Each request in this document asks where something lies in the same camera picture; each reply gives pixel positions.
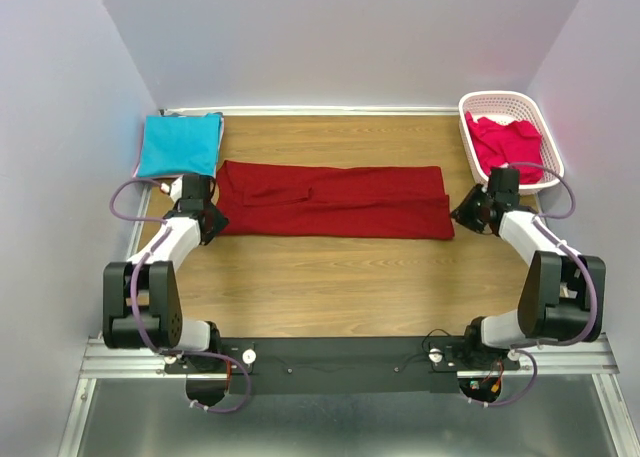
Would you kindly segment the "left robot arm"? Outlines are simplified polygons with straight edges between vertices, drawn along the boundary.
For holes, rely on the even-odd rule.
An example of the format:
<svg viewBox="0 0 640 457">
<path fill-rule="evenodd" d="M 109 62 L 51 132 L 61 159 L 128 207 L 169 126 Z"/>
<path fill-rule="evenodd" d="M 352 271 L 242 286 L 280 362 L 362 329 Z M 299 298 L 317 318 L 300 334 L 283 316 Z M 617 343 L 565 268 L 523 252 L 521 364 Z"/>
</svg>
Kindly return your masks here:
<svg viewBox="0 0 640 457">
<path fill-rule="evenodd" d="M 233 366 L 222 353 L 219 330 L 211 321 L 183 316 L 177 271 L 195 249 L 206 246 L 229 224 L 214 205 L 216 180 L 202 174 L 185 174 L 168 185 L 150 178 L 134 178 L 122 184 L 154 186 L 169 196 L 173 205 L 161 217 L 128 216 L 110 211 L 119 219 L 153 222 L 156 234 L 125 261 L 111 262 L 103 271 L 102 334 L 110 349 L 149 349 L 176 360 L 187 357 L 201 372 L 214 370 L 220 362 Z"/>
</svg>

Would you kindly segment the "dark red t-shirt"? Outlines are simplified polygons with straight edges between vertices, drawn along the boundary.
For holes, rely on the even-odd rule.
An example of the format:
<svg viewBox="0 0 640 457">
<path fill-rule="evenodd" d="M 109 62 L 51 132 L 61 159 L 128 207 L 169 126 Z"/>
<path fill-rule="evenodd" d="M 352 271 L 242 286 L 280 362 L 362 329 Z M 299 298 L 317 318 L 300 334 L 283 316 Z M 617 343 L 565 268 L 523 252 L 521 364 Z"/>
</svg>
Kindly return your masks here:
<svg viewBox="0 0 640 457">
<path fill-rule="evenodd" d="M 227 160 L 217 172 L 228 235 L 451 240 L 442 172 Z"/>
</svg>

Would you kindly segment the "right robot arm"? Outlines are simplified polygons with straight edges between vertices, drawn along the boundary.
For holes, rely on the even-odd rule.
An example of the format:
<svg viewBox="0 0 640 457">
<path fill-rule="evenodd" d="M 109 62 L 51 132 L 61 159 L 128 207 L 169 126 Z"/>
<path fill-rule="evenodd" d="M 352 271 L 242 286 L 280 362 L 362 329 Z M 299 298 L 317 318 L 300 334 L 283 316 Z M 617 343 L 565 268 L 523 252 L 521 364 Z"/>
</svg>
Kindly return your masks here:
<svg viewBox="0 0 640 457">
<path fill-rule="evenodd" d="M 490 230 L 528 265 L 517 308 L 477 317 L 466 327 L 460 356 L 474 369 L 498 353 L 591 343 L 602 332 L 606 264 L 571 247 L 547 227 L 545 215 L 520 203 L 523 166 L 492 168 L 488 182 L 475 185 L 451 212 L 473 232 Z"/>
</svg>

